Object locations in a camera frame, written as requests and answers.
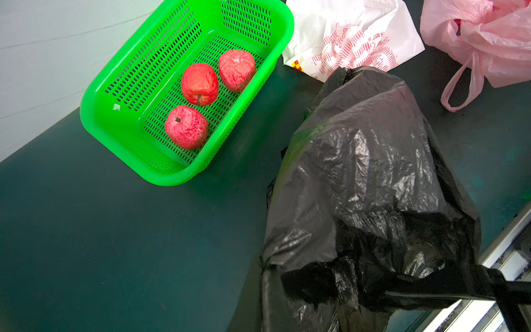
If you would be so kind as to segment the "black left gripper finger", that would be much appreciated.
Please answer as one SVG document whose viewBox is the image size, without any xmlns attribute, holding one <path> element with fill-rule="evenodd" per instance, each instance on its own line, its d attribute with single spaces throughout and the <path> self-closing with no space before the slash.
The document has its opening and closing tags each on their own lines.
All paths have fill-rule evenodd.
<svg viewBox="0 0 531 332">
<path fill-rule="evenodd" d="M 482 265 L 449 264 L 427 277 L 395 274 L 373 286 L 373 306 L 381 309 L 442 309 L 458 300 L 497 303 L 509 331 L 529 331 L 522 306 L 530 305 L 530 283 L 507 281 Z"/>
</svg>

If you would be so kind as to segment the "black plastic bag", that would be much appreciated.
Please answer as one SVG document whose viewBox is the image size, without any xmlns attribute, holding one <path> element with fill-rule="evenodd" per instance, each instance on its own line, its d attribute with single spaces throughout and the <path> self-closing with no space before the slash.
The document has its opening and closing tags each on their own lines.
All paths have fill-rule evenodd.
<svg viewBox="0 0 531 332">
<path fill-rule="evenodd" d="M 393 277 L 474 264 L 481 224 L 407 84 L 337 69 L 290 139 L 262 261 L 264 331 L 384 331 L 447 299 L 374 293 Z"/>
</svg>

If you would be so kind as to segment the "white printed plastic bag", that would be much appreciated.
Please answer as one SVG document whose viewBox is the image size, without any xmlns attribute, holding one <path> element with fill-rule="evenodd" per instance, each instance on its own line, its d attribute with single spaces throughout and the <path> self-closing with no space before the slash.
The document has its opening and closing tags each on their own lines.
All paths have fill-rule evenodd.
<svg viewBox="0 0 531 332">
<path fill-rule="evenodd" d="M 338 68 L 389 71 L 424 51 L 404 1 L 287 1 L 295 20 L 283 63 L 321 82 Z"/>
</svg>

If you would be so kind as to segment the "red apple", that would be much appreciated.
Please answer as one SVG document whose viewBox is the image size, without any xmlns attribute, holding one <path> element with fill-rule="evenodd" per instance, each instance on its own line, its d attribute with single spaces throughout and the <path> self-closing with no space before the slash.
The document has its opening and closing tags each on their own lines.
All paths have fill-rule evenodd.
<svg viewBox="0 0 531 332">
<path fill-rule="evenodd" d="M 184 98 L 196 106 L 208 106 L 218 97 L 218 78 L 214 69 L 204 63 L 193 64 L 185 69 L 181 80 Z"/>
<path fill-rule="evenodd" d="M 202 113 L 182 105 L 170 112 L 165 122 L 165 131 L 177 146 L 193 150 L 200 148 L 206 142 L 209 124 Z"/>
<path fill-rule="evenodd" d="M 218 70 L 225 86 L 233 92 L 241 93 L 250 83 L 257 69 L 251 53 L 230 50 L 219 58 Z"/>
</svg>

